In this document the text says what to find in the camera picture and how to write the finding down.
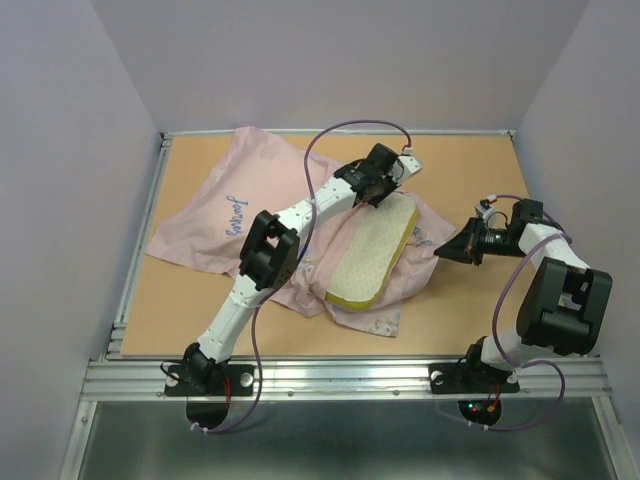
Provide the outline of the cream yellow pillow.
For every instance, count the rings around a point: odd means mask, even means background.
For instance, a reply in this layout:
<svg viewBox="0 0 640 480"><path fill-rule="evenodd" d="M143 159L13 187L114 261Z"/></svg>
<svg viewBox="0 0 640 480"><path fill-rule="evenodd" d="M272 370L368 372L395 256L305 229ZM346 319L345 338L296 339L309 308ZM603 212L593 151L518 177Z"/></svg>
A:
<svg viewBox="0 0 640 480"><path fill-rule="evenodd" d="M417 215L415 200L402 193L391 194L376 208L365 208L333 271L325 299L352 312L372 308L416 226Z"/></svg>

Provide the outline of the pink cartoon pillowcase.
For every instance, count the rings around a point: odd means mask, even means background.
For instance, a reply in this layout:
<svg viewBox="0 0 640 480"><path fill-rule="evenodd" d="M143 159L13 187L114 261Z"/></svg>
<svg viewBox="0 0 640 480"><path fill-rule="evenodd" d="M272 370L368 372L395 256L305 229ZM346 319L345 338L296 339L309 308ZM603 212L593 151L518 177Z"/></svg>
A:
<svg viewBox="0 0 640 480"><path fill-rule="evenodd" d="M338 169L338 162L313 153L309 160L314 188ZM408 241L378 301L364 312L341 309L325 299L340 258L351 242L364 209L358 206L326 221L313 231L312 241L293 277L279 290L277 303L307 317L329 312L347 328L395 337L402 300L419 293L437 264L434 251L455 228L422 199ZM231 145L206 182L179 213L162 221L146 252L166 262L196 271L239 273L240 250L257 214L276 213L308 195L303 152L283 138L254 127L237 129Z"/></svg>

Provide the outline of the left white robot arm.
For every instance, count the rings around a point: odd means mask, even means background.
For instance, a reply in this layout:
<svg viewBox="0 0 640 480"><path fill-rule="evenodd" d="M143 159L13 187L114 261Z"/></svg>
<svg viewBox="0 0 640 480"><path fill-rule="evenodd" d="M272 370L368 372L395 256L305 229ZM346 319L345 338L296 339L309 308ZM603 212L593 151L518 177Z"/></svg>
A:
<svg viewBox="0 0 640 480"><path fill-rule="evenodd" d="M209 327L184 352L188 382L199 393L210 394L221 386L241 331L295 273L314 229L362 203L380 204L414 174L414 166L421 166L411 145L396 153L377 143L365 158L338 168L315 190L310 153L307 149L303 157L309 197L277 213L258 213L242 246L239 273L229 295Z"/></svg>

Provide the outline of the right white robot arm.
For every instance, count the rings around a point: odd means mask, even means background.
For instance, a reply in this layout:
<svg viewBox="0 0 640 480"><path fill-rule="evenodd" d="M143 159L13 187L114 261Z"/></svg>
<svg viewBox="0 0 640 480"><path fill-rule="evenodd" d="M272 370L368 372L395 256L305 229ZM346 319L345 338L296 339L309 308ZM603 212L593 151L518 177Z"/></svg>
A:
<svg viewBox="0 0 640 480"><path fill-rule="evenodd" d="M562 226L542 202L514 196L504 227L493 224L498 196L479 201L463 229L436 249L441 259L478 266L487 255L518 257L535 275L519 308L514 328L472 344L451 368L432 375L438 387L461 384L472 390L502 386L516 371L560 356L586 355L594 348L613 279L591 268L571 248Z"/></svg>

